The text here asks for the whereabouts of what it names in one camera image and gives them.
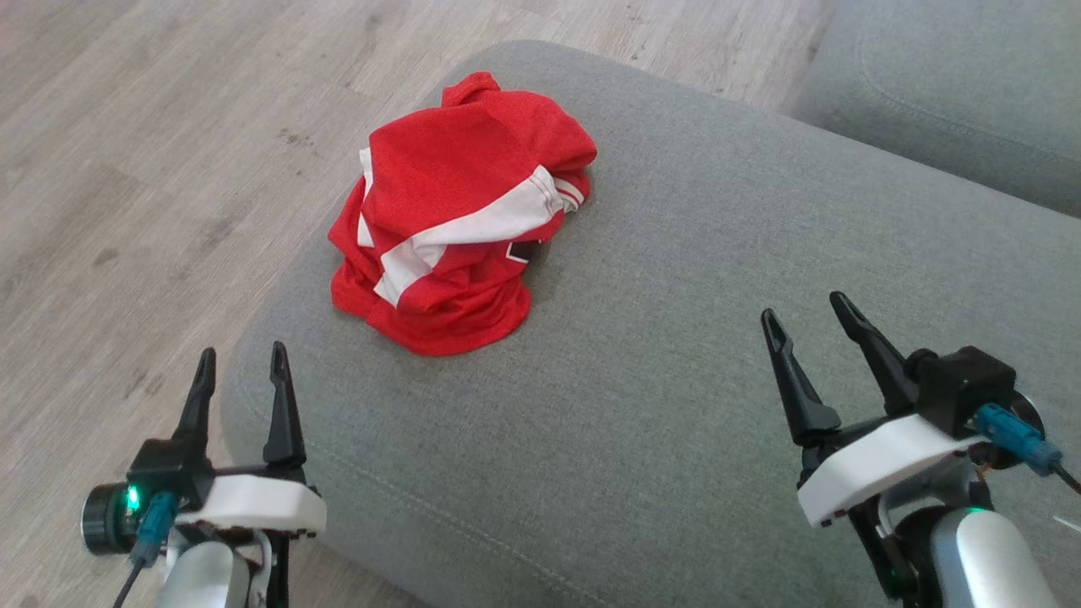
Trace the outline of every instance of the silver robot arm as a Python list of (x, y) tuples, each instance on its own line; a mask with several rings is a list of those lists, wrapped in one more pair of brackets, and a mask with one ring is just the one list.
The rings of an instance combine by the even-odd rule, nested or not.
[(906, 608), (1058, 608), (977, 473), (1026, 462), (1078, 489), (1035, 407), (1014, 389), (1013, 368), (971, 346), (903, 358), (843, 293), (830, 304), (875, 374), (882, 418), (842, 426), (776, 315), (762, 313), (792, 441), (803, 450), (797, 498), (808, 523), (848, 518), (883, 593)]
[[(305, 479), (284, 345), (276, 342), (272, 355), (264, 464), (215, 470), (206, 458), (215, 383), (215, 354), (206, 348), (173, 436), (145, 441), (126, 481), (90, 492), (82, 513), (86, 548), (129, 554), (132, 561), (115, 608), (151, 567), (163, 581), (158, 608), (288, 608), (290, 544), (325, 530), (326, 504)], [(245, 547), (258, 559), (245, 558)]]

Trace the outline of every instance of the white stripe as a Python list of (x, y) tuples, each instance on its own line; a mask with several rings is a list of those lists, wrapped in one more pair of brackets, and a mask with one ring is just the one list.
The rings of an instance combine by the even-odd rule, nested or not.
[(448, 246), (510, 240), (547, 224), (558, 211), (555, 193), (551, 174), (537, 167), (483, 209), (413, 235), (381, 257), (375, 293), (397, 307), (406, 289), (431, 274)]
[(582, 207), (582, 203), (585, 202), (586, 197), (582, 196), (582, 190), (574, 187), (574, 184), (568, 182), (566, 180), (560, 180), (559, 177), (553, 179), (552, 183), (556, 184), (557, 190), (561, 190), (560, 194), (570, 195), (569, 202), (574, 206), (574, 209), (569, 209), (568, 211), (577, 211), (578, 208)]
[(368, 198), (368, 193), (372, 191), (372, 184), (375, 182), (375, 175), (372, 174), (372, 148), (360, 150), (360, 166), (364, 170), (364, 198)]
[(1072, 528), (1073, 531), (1076, 532), (1081, 532), (1081, 526), (1078, 526), (1077, 524), (1071, 524), (1057, 515), (1052, 515), (1051, 518), (1054, 519), (1055, 521), (1058, 521), (1063, 526), (1066, 526), (1067, 528)]
[[(375, 181), (375, 175), (372, 173), (372, 148), (364, 148), (360, 150), (360, 166), (364, 170), (364, 198), (368, 198), (368, 193), (372, 191), (372, 182)], [(360, 247), (375, 247), (375, 241), (372, 240), (372, 232), (368, 227), (368, 221), (364, 220), (364, 213), (359, 213), (357, 221), (357, 244)]]

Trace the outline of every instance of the cable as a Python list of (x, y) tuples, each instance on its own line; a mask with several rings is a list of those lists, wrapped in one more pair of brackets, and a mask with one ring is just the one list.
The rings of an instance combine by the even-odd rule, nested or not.
[(980, 484), (987, 483), (987, 472), (991, 470), (991, 465), (984, 463), (976, 467), (976, 479), (979, 479)]
[(132, 591), (132, 585), (135, 584), (135, 579), (138, 578), (138, 573), (143, 571), (143, 559), (136, 559), (132, 564), (132, 571), (128, 573), (128, 580), (124, 581), (124, 586), (120, 587), (120, 594), (117, 595), (117, 600), (112, 603), (112, 608), (120, 608), (124, 605), (124, 599), (128, 599), (128, 594)]
[(1077, 479), (1073, 478), (1072, 475), (1066, 472), (1066, 468), (1063, 466), (1062, 462), (1056, 462), (1052, 464), (1051, 471), (1054, 472), (1055, 475), (1062, 477), (1063, 481), (1066, 481), (1066, 485), (1069, 486), (1070, 489), (1081, 494), (1081, 483), (1079, 483)]
[(173, 521), (176, 519), (178, 508), (179, 500), (172, 492), (159, 492), (150, 501), (146, 516), (139, 523), (138, 531), (135, 536), (135, 546), (128, 555), (128, 558), (132, 563), (132, 571), (128, 574), (124, 586), (120, 587), (120, 595), (117, 596), (112, 608), (123, 606), (124, 599), (128, 599), (128, 594), (131, 593), (132, 585), (135, 584), (138, 573), (143, 571), (143, 568), (149, 568), (158, 560), (158, 552), (161, 551), (161, 545), (169, 538), (169, 530), (173, 528)]

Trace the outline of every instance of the gray couch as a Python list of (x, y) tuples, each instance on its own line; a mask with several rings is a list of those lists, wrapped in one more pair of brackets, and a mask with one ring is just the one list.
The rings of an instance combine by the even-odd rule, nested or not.
[[(446, 608), (885, 606), (852, 530), (803, 519), (758, 323), (777, 309), (843, 419), (878, 415), (835, 289), (905, 352), (1014, 365), (1081, 454), (1081, 220), (551, 44), (445, 82), (479, 69), (550, 95), (601, 150), (591, 201), (531, 264), (525, 325), (413, 356), (331, 307), (320, 232), (223, 382), (230, 452), (257, 460), (285, 342), (345, 557)], [(991, 481), (1053, 590), (1081, 596), (1081, 538), (1051, 518), (1081, 521), (1081, 501), (1023, 470)]]
[(1081, 0), (846, 0), (792, 114), (1081, 216)]

